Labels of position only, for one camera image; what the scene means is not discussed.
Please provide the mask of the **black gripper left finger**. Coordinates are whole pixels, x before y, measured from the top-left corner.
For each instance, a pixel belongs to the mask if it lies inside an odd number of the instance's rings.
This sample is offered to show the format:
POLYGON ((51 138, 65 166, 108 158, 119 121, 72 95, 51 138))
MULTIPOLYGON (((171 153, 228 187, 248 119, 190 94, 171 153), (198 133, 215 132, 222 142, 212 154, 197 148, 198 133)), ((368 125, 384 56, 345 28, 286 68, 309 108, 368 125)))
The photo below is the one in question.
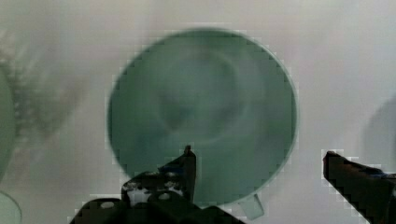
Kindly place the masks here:
POLYGON ((85 203, 70 224, 245 224, 216 206, 194 204, 197 159, 191 146, 158 168, 124 183, 120 197, 85 203))

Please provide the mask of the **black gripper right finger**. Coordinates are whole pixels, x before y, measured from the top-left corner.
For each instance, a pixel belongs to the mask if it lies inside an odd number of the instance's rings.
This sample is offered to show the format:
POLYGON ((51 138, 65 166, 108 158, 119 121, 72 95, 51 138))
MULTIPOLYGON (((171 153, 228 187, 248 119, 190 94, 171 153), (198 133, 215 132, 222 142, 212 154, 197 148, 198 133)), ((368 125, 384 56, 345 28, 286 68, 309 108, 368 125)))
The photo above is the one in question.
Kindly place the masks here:
POLYGON ((395 174, 328 151, 323 175, 370 224, 395 224, 395 174))

